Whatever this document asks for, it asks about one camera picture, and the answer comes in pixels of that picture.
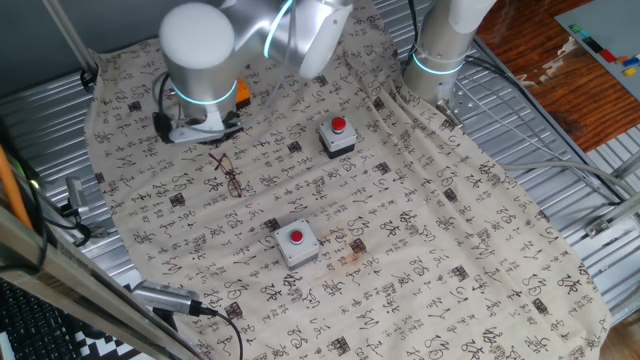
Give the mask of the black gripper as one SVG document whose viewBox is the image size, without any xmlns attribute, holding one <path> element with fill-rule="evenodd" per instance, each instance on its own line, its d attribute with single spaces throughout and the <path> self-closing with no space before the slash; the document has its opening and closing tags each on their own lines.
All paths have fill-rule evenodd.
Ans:
<svg viewBox="0 0 640 360">
<path fill-rule="evenodd" d="M 240 114 L 235 111 L 229 112 L 226 117 L 223 119 L 224 125 L 224 138 L 230 138 L 235 136 L 237 133 L 242 132 L 244 130 L 244 126 L 240 120 Z"/>
</svg>

